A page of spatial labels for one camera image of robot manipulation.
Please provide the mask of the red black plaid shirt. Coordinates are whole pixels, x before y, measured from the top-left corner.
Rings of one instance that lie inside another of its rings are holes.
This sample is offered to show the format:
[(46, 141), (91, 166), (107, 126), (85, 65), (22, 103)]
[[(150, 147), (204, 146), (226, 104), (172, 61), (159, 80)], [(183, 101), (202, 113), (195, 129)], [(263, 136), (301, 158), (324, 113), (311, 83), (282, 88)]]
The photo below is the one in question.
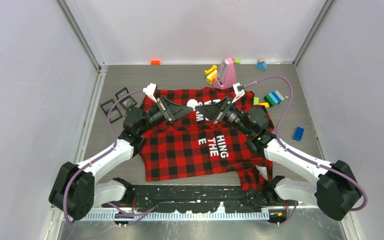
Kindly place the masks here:
[(243, 190), (263, 190), (273, 162), (251, 152), (247, 136), (226, 122), (213, 124), (198, 111), (144, 133), (140, 151), (145, 180), (165, 181), (236, 172)]

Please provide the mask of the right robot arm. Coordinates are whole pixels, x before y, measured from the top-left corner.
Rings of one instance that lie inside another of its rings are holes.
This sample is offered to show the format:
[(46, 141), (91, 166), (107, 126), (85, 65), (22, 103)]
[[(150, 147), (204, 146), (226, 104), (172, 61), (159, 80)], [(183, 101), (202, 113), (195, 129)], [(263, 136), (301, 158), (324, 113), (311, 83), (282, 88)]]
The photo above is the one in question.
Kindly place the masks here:
[(311, 156), (287, 144), (270, 130), (265, 107), (239, 110), (228, 97), (217, 103), (197, 105), (195, 110), (213, 124), (227, 123), (247, 136), (246, 145), (256, 155), (295, 172), (304, 181), (275, 177), (265, 192), (271, 205), (294, 200), (317, 206), (329, 218), (341, 221), (350, 211), (367, 205), (367, 194), (358, 184), (350, 166)]

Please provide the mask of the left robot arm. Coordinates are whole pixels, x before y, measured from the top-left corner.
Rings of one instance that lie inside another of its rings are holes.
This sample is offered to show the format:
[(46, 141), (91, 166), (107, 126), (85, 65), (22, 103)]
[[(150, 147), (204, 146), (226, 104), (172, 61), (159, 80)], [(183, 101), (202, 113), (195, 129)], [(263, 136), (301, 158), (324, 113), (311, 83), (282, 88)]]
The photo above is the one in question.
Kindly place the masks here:
[(112, 145), (92, 158), (77, 164), (68, 161), (60, 167), (49, 194), (49, 203), (63, 211), (70, 224), (83, 219), (93, 207), (102, 204), (116, 202), (121, 207), (128, 207), (134, 197), (127, 190), (127, 183), (121, 180), (100, 183), (100, 179), (141, 151), (146, 143), (145, 132), (163, 122), (172, 123), (194, 110), (164, 96), (157, 98), (147, 111), (130, 108), (126, 112), (123, 131)]

